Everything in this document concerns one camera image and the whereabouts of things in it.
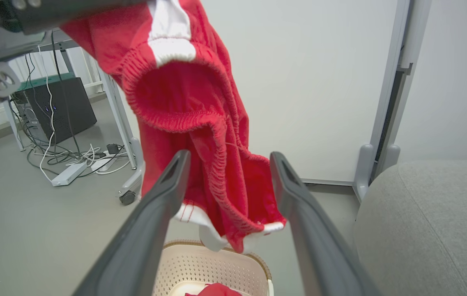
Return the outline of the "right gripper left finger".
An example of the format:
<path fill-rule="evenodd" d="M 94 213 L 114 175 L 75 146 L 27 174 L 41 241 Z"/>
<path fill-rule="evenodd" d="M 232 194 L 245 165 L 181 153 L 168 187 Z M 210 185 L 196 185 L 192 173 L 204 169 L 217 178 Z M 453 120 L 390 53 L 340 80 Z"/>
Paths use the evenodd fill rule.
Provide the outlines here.
<path fill-rule="evenodd" d="M 79 284 L 76 296 L 150 296 L 168 230 L 179 211 L 191 165 L 188 150 L 178 151 L 155 185 Z"/>

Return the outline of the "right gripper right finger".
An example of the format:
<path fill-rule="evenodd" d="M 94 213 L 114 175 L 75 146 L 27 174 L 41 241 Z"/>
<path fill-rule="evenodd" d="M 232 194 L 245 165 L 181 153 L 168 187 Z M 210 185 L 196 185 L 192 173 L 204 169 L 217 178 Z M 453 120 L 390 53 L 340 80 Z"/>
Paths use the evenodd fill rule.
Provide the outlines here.
<path fill-rule="evenodd" d="M 278 209 L 291 225 L 306 295 L 380 296 L 378 287 L 284 154 L 271 153 L 270 169 Z"/>

